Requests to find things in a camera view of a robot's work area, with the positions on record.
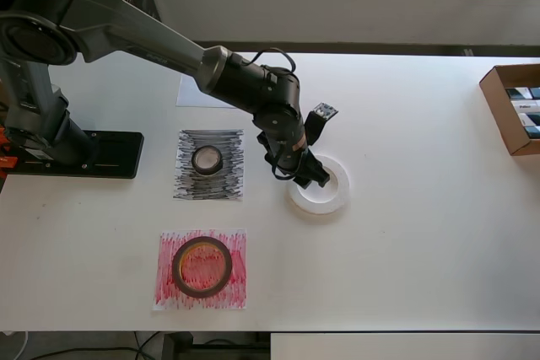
black cable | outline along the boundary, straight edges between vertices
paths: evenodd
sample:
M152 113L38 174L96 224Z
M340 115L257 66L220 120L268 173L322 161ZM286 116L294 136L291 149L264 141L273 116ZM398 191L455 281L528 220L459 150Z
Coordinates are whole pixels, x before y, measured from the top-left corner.
M279 146L278 153L276 153L276 157L274 158L273 163L272 163L272 174L273 174L273 177L275 177L278 180L292 180L294 179L294 177L296 177L296 175L298 174L298 171L300 170L300 168L302 167L302 164L304 163L307 149L304 152L302 152L302 154L300 155L300 162L298 163L296 170L291 175L287 175L287 176L276 175L276 169L278 168L279 160L281 159L281 155L283 155L284 152L285 152L285 145L281 144Z
M149 341L151 341L152 339L154 339L159 333L161 333L161 332L157 331L157 332L153 333L153 334L151 335L151 337L149 337L146 341L144 341L144 343L143 343L143 344L141 345L141 347L138 349L138 353L137 353L137 355L135 356L135 360L138 360L138 355L141 354L141 353L143 353L143 348L146 346L146 344L147 344Z
M273 163L272 163L272 174L273 174L273 177L275 177L278 180L292 180L296 176L296 172L298 172L298 168L296 168L293 174L288 175L288 176L276 175L276 169L278 168L279 160L281 159L281 155L283 155L284 152L285 152L285 145L283 144L279 145L278 153L276 153L276 157L274 158Z
M236 345L233 341L230 341L229 339L212 339L211 341L207 341L204 343L205 345L211 345L212 343L215 343L217 341L221 341L223 343L227 343L228 345Z
M135 342L137 343L138 350L141 350L141 345L138 342L138 336L135 330L133 331L133 335L135 336ZM146 353L141 353L141 354L143 355L143 358L145 358L146 360L149 360L149 358L146 357Z
M76 349L67 349L61 350L60 352L42 354L40 356L33 357L30 360L39 360L40 358L53 357L71 352L137 352L137 354L143 353L140 351L140 349L134 349L133 347L78 347ZM146 355L150 360L155 360L155 358L148 355L147 353L144 353L144 355Z
M296 70L296 62L294 62L294 59L285 51L283 50L280 50L279 48L274 48L274 47L271 47L271 48L265 48L264 50L262 51L259 51L251 61L249 61L248 63L245 63L244 66L245 67L248 67L250 66L253 62L255 62L257 59L259 59L259 57L264 54L265 52L269 52L269 51L276 51L276 52L279 52L281 55L285 56L285 58L287 58L287 61L289 61L290 63L290 71L287 71L285 73L283 72L280 72L280 71L276 71L274 69L270 69L270 67L267 67L270 72L272 72L273 74L275 74L276 76L287 76L287 75L291 75L294 73L294 71Z

open cardboard box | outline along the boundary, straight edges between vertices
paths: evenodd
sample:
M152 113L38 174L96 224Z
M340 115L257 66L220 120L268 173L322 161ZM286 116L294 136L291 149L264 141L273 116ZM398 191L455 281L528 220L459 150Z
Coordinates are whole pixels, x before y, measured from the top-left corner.
M512 156L540 153L540 139L529 138L505 90L520 87L540 87L540 64L496 66L480 81L500 135Z

white tabletop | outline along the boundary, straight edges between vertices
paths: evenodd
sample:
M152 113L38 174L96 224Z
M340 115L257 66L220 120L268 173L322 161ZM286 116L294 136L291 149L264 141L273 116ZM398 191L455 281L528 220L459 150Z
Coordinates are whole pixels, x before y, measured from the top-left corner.
M83 129L145 144L135 180L8 177L0 330L540 328L540 157L506 152L478 87L532 60L294 58L305 116L340 110L313 148L351 180L330 217L287 203L249 115L176 108L178 73L122 53L52 67ZM173 201L181 128L246 130L242 202ZM247 308L153 312L160 233L197 227L247 230Z
M272 360L538 360L540 335L272 333Z

wall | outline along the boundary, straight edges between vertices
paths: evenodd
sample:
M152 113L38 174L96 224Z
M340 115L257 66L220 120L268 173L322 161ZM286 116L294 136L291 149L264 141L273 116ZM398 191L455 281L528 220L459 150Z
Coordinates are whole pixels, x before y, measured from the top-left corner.
M538 46L540 0L155 0L195 41Z

black mounting plate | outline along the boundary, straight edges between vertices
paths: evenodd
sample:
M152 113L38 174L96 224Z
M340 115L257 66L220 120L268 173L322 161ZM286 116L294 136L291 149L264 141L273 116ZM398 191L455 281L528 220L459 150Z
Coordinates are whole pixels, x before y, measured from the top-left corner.
M10 156L17 156L15 168L4 169L16 175L104 177L109 179L133 179L137 174L138 161L143 149L140 132L85 131L96 142L96 155L87 164L65 166L39 160L22 148L11 147Z

